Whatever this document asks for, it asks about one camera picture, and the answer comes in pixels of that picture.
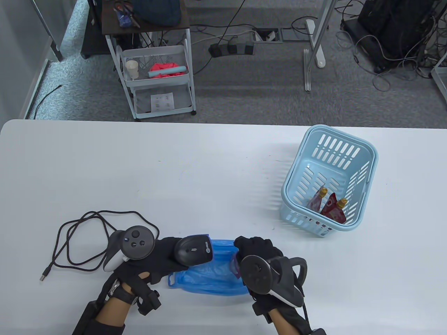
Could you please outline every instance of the light blue plastic basket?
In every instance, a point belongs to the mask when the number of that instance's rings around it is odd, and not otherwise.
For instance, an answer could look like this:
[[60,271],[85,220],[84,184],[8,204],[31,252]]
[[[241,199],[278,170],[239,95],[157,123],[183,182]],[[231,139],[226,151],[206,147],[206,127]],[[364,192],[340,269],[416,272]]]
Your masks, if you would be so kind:
[[[320,237],[353,230],[362,221],[377,161],[369,142],[329,126],[310,127],[281,190],[281,218]],[[348,200],[345,224],[305,207],[322,185],[328,189],[322,207],[333,192]]]

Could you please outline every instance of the black glove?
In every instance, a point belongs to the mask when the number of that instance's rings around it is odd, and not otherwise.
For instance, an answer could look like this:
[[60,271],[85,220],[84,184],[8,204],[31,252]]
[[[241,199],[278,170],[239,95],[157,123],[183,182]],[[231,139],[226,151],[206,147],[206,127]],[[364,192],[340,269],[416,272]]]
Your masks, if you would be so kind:
[[[282,251],[274,247],[272,241],[269,239],[262,239],[260,237],[252,237],[250,239],[239,236],[234,241],[234,246],[239,249],[236,254],[238,264],[249,255],[259,256],[265,260],[277,256],[284,256]],[[258,294],[249,289],[250,295],[256,300],[256,309],[261,314],[267,314],[271,310],[280,307],[288,307],[288,305],[270,294]]]
[[125,273],[126,276],[137,276],[140,273],[149,272],[150,276],[145,282],[156,284],[162,277],[173,272],[188,270],[187,266],[181,265],[174,258],[174,247],[180,240],[181,238],[179,237],[165,237],[164,239],[156,240],[154,250],[149,256],[142,260],[123,262],[114,272],[118,277],[122,273]]
[[[247,239],[243,236],[239,236],[234,241],[234,246],[239,249],[239,252],[236,254],[236,260],[238,264],[240,264],[246,256],[250,255],[259,256],[265,260],[278,256],[284,256],[281,250],[273,246],[272,241],[270,241],[269,239],[262,239],[260,237],[252,237],[250,239]],[[295,273],[294,277],[295,286],[301,289]],[[253,310],[255,311],[255,314],[263,315],[268,323],[272,322],[272,319],[269,316],[268,312],[277,309],[282,317],[289,324],[295,327],[301,335],[308,335],[312,333],[312,329],[310,328],[307,318],[307,312],[304,306],[303,310],[306,319],[301,317],[295,308],[280,301],[270,294],[258,294],[251,291],[250,289],[249,292],[253,299],[256,300],[256,302],[253,304]]]

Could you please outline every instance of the paper sheet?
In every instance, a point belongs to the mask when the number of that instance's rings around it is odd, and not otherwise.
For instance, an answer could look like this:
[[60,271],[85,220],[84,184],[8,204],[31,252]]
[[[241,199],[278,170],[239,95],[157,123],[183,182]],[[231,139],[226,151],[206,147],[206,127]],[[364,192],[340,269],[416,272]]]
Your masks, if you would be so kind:
[[151,112],[166,112],[174,110],[174,95],[172,93],[167,94],[155,94],[151,96]]

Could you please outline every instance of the black barcode scanner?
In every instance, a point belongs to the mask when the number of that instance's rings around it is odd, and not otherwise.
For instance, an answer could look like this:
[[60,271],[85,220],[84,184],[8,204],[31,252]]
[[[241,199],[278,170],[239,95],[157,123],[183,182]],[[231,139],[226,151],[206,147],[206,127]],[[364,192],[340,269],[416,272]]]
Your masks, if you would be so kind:
[[182,238],[174,248],[177,262],[185,266],[195,266],[211,262],[213,249],[208,235],[191,235]]

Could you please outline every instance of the paper cup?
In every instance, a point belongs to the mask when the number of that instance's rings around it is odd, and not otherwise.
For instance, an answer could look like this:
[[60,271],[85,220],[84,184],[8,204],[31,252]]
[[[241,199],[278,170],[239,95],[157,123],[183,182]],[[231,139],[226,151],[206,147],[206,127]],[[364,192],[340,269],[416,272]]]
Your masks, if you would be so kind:
[[135,60],[128,60],[126,62],[126,69],[132,79],[138,78],[138,62]]

